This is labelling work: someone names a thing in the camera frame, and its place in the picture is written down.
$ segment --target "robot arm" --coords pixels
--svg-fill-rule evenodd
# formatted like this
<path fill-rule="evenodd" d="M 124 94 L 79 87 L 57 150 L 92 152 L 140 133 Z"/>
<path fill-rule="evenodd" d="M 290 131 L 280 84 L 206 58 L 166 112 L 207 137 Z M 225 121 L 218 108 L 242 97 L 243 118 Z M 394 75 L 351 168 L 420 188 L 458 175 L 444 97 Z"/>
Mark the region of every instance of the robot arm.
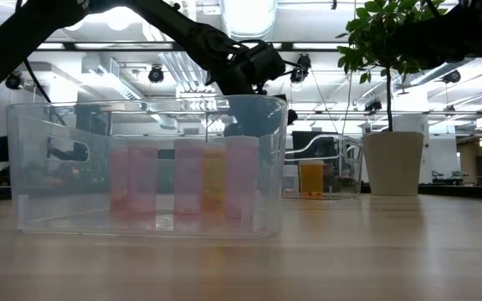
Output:
<path fill-rule="evenodd" d="M 254 94 L 253 85 L 278 78 L 285 62 L 278 52 L 259 41 L 248 48 L 216 28 L 195 23 L 162 0 L 29 0 L 0 26 L 0 83 L 54 31 L 70 26 L 88 13 L 125 6 L 181 44 L 187 54 L 211 75 L 224 95 Z M 233 115 L 245 135 L 265 135 L 269 110 L 264 102 L 231 101 Z"/>

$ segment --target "table surface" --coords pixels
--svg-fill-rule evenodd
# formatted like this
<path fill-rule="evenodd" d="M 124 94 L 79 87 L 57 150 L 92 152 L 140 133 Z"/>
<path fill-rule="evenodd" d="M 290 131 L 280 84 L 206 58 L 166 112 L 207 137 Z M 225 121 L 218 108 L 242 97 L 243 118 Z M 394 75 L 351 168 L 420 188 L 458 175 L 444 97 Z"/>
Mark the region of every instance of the table surface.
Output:
<path fill-rule="evenodd" d="M 482 300 L 482 200 L 285 200 L 260 240 L 15 232 L 0 202 L 0 300 Z"/>

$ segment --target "clear plastic tray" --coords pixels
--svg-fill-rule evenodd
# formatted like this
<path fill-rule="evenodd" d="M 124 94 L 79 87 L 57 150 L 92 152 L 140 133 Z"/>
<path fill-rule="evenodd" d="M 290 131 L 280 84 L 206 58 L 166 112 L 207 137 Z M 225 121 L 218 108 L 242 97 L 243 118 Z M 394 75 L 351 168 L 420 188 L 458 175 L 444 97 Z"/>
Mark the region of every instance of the clear plastic tray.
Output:
<path fill-rule="evenodd" d="M 258 126 L 234 124 L 244 118 Z M 264 96 L 9 106 L 17 228 L 267 236 L 279 229 L 286 118 Z"/>
<path fill-rule="evenodd" d="M 332 150 L 334 156 L 303 156 L 315 145 Z M 317 183 L 322 189 L 303 191 L 303 163 L 312 163 L 309 183 Z M 301 150 L 285 152 L 285 173 L 282 196 L 284 198 L 309 198 L 321 200 L 345 199 L 360 195 L 362 177 L 362 143 L 359 140 L 338 134 L 321 134 L 314 137 Z"/>

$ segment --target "potted plant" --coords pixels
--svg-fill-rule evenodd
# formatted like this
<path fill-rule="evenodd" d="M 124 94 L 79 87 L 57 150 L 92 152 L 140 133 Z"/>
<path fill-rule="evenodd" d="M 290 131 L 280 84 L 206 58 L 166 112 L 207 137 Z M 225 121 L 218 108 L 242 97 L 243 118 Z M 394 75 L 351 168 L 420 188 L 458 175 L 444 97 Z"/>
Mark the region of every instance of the potted plant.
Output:
<path fill-rule="evenodd" d="M 444 0 L 433 0 L 438 9 Z M 438 9 L 440 14 L 445 10 Z M 349 47 L 339 47 L 338 66 L 346 74 L 361 72 L 360 83 L 371 82 L 372 71 L 382 69 L 386 80 L 388 132 L 363 138 L 367 174 L 372 193 L 377 195 L 416 195 L 423 149 L 418 132 L 394 132 L 392 117 L 392 71 L 402 77 L 420 71 L 421 63 L 399 53 L 388 42 L 400 26 L 433 18 L 425 0 L 374 0 L 356 9 L 356 18 L 347 23 Z"/>

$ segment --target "plant pot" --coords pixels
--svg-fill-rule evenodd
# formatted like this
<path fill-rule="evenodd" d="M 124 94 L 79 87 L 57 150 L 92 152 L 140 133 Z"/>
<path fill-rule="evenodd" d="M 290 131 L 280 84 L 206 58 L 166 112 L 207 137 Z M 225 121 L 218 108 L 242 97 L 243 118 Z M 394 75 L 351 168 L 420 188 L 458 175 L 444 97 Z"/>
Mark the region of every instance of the plant pot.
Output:
<path fill-rule="evenodd" d="M 362 140 L 372 194 L 416 196 L 423 134 L 382 132 L 366 135 Z"/>

